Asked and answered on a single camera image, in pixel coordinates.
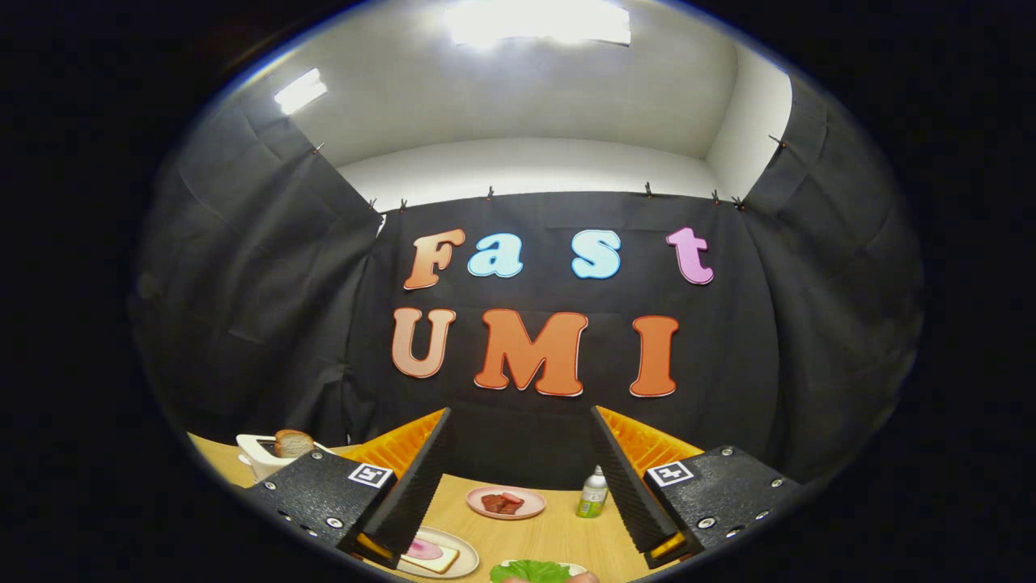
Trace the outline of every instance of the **ceiling light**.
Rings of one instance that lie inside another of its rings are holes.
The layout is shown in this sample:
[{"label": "ceiling light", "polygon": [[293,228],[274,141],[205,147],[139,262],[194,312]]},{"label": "ceiling light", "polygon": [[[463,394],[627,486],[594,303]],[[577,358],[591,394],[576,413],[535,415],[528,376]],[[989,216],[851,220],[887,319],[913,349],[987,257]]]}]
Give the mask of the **ceiling light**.
[{"label": "ceiling light", "polygon": [[285,115],[291,115],[326,92],[327,86],[320,82],[320,71],[314,68],[281,89],[274,95],[274,100],[281,104]]},{"label": "ceiling light", "polygon": [[447,26],[458,45],[515,37],[630,45],[630,12],[602,0],[470,0],[447,13]]}]

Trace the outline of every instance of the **white wall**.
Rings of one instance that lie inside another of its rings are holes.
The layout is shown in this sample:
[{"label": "white wall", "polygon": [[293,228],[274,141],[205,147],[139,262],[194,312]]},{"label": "white wall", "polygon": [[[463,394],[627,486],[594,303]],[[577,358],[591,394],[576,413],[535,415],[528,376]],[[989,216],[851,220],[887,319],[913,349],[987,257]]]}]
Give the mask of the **white wall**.
[{"label": "white wall", "polygon": [[720,197],[745,198],[777,148],[792,113],[792,81],[772,62],[737,43],[738,81],[706,162]]},{"label": "white wall", "polygon": [[418,147],[339,172],[378,210],[528,192],[630,191],[712,197],[709,166],[675,153],[595,140],[506,138]]}]

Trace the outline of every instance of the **foam letter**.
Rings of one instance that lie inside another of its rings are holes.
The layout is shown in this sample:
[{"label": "foam letter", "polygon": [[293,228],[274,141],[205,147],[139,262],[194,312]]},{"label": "foam letter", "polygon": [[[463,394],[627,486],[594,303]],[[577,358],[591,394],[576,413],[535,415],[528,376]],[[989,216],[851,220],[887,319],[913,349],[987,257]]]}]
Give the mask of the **foam letter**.
[{"label": "foam letter", "polygon": [[576,397],[582,393],[579,374],[579,337],[589,323],[581,314],[558,313],[547,320],[536,343],[521,317],[513,311],[488,311],[482,321],[489,326],[486,361],[474,376],[474,384],[486,389],[505,389],[503,359],[519,390],[525,390],[542,366],[543,378],[536,390],[545,396]]},{"label": "foam letter", "polygon": [[428,344],[428,356],[425,360],[413,358],[410,348],[413,346],[413,326],[421,320],[421,311],[414,309],[399,309],[395,313],[396,332],[392,338],[392,361],[404,375],[427,379],[439,372],[442,357],[447,352],[447,332],[450,324],[457,320],[453,311],[431,311],[428,321],[432,323],[432,340]]},{"label": "foam letter", "polygon": [[699,251],[709,249],[706,239],[694,236],[690,227],[684,227],[665,237],[665,241],[677,246],[677,262],[680,263],[680,272],[684,273],[684,279],[698,285],[712,281],[712,267],[701,266],[699,256]]},{"label": "foam letter", "polygon": [[618,272],[621,262],[615,251],[622,246],[618,235],[612,230],[584,230],[572,237],[572,270],[576,276],[586,279],[607,279]]},{"label": "foam letter", "polygon": [[522,263],[518,260],[521,253],[521,238],[509,232],[500,232],[484,237],[474,244],[479,250],[467,262],[467,270],[471,274],[487,276],[514,276],[521,270]]},{"label": "foam letter", "polygon": [[669,361],[672,334],[680,323],[663,316],[645,316],[633,321],[633,329],[640,333],[640,373],[630,392],[634,397],[672,395],[677,382],[669,377]]},{"label": "foam letter", "polygon": [[418,247],[418,252],[413,256],[413,270],[403,282],[403,289],[421,289],[435,285],[439,281],[439,275],[432,269],[447,268],[450,265],[450,256],[453,254],[451,244],[462,242],[464,242],[464,231],[461,229],[430,234],[414,240],[413,245]]}]

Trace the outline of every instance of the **orange letter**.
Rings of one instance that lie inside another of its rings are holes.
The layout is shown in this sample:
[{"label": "orange letter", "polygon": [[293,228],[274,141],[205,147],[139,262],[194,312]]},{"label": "orange letter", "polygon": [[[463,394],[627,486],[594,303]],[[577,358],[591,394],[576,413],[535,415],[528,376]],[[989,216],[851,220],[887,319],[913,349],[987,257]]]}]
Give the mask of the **orange letter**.
[{"label": "orange letter", "polygon": [[669,357],[672,334],[680,323],[663,316],[645,316],[633,321],[633,329],[640,333],[640,373],[630,392],[634,397],[672,395],[677,382],[669,377]]},{"label": "orange letter", "polygon": [[511,367],[515,385],[524,391],[540,367],[546,362],[536,390],[545,396],[576,397],[582,393],[579,374],[579,337],[589,323],[581,314],[558,313],[547,320],[536,343],[521,317],[513,311],[488,311],[482,321],[489,325],[486,362],[474,384],[486,389],[505,389],[503,358]]},{"label": "orange letter", "polygon": [[399,309],[396,311],[396,332],[392,338],[392,361],[404,375],[427,379],[439,372],[442,357],[447,353],[447,332],[450,323],[457,320],[453,311],[432,311],[428,313],[428,321],[432,323],[432,340],[428,344],[428,356],[425,360],[413,358],[410,348],[413,346],[413,325],[421,320],[421,311],[414,309]]},{"label": "orange letter", "polygon": [[422,236],[413,241],[418,247],[418,253],[413,256],[413,270],[410,276],[403,282],[403,289],[421,289],[431,287],[439,281],[439,275],[432,269],[439,267],[444,269],[450,264],[450,256],[453,254],[453,246],[450,244],[460,244],[464,242],[464,231],[461,229],[448,230],[438,234]]}]

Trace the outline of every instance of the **wooden table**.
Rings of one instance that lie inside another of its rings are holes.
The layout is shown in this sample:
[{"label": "wooden table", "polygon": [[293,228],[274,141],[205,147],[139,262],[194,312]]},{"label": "wooden table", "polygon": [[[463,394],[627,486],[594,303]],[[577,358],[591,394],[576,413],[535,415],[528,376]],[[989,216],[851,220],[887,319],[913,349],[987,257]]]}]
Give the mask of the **wooden table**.
[{"label": "wooden table", "polygon": [[[194,435],[191,440],[228,482],[247,488],[255,484],[252,469],[237,459],[240,450],[236,445],[215,443]],[[353,447],[328,449],[342,454]],[[465,495],[482,486],[491,485],[443,474],[425,516],[423,526],[458,536],[479,552],[479,567],[470,575],[451,581],[487,583],[490,570],[507,559],[575,563],[594,572],[602,583],[633,581],[661,571],[648,569],[610,498],[600,517],[581,519],[576,516],[578,491],[536,490],[547,500],[543,513],[530,519],[501,521],[483,517],[467,506]],[[400,571],[393,573],[414,581],[441,581]]]}]

